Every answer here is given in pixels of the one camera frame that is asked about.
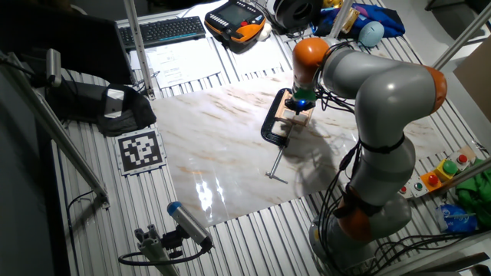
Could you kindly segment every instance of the black cable tie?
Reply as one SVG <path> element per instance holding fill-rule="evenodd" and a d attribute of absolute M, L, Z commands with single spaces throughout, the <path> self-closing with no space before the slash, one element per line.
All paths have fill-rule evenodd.
<path fill-rule="evenodd" d="M 361 143 L 361 145 L 366 150 L 371 151 L 372 153 L 389 154 L 390 152 L 392 152 L 395 149 L 397 149 L 400 145 L 402 145 L 402 143 L 404 143 L 404 140 L 405 139 L 406 139 L 406 137 L 405 137 L 405 135 L 403 133 L 402 134 L 402 138 L 400 138 L 399 142 L 397 142 L 395 145 L 393 145 L 393 146 L 382 146 L 382 147 L 379 147 L 379 148 L 375 148 L 375 147 L 369 146 L 366 143 L 364 143 L 363 141 L 361 141 L 361 139 L 360 139 L 360 143 Z"/>

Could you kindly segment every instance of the marble surface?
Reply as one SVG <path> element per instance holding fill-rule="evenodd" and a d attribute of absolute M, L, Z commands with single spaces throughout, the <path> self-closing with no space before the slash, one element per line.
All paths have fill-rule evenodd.
<path fill-rule="evenodd" d="M 292 73 L 152 102 L 177 198 L 206 227 L 326 188 L 358 138 L 354 115 L 314 110 L 308 128 L 295 128 L 276 175 L 265 176 L 278 147 L 261 126 Z M 275 126 L 281 132 L 281 126 Z M 417 158 L 443 151 L 429 120 L 404 130 Z"/>

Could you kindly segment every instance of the keyboard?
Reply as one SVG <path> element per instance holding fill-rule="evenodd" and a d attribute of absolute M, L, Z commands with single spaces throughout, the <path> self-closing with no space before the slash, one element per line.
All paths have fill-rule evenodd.
<path fill-rule="evenodd" d="M 143 45 L 155 47 L 205 37 L 205 29 L 198 16 L 176 18 L 140 25 Z M 126 50 L 134 50 L 135 41 L 130 27 L 120 28 Z"/>

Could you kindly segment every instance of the green object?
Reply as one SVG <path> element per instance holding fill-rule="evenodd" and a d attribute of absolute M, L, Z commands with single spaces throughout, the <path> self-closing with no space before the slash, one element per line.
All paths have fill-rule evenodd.
<path fill-rule="evenodd" d="M 481 162 L 476 159 L 474 166 Z M 466 212 L 476 213 L 480 226 L 491 228 L 491 169 L 460 183 L 456 194 Z"/>
<path fill-rule="evenodd" d="M 455 164 L 453 161 L 447 160 L 443 163 L 443 171 L 448 174 L 455 174 L 457 172 L 457 164 Z"/>
<path fill-rule="evenodd" d="M 315 102 L 317 100 L 317 96 L 313 90 L 305 90 L 299 88 L 295 94 L 293 94 L 295 100 L 306 100 Z"/>

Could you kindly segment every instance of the robotic arm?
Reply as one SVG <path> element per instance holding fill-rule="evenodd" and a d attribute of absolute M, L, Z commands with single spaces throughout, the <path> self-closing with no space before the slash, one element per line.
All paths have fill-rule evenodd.
<path fill-rule="evenodd" d="M 342 256 L 349 251 L 353 255 L 410 221 L 410 207 L 397 194 L 416 162 L 414 145 L 404 137 L 403 129 L 442 105 L 447 83 L 443 74 L 431 67 L 329 47 L 320 38 L 308 38 L 295 46 L 293 71 L 293 97 L 285 103 L 292 110 L 309 109 L 300 101 L 314 93 L 318 75 L 333 94 L 355 99 L 363 146 L 359 166 L 334 213 L 337 217 L 330 218 L 327 229 L 319 224 L 311 229 L 311 234 L 327 230 L 331 253 Z M 318 235 L 311 235 L 312 247 L 322 257 L 318 242 Z"/>

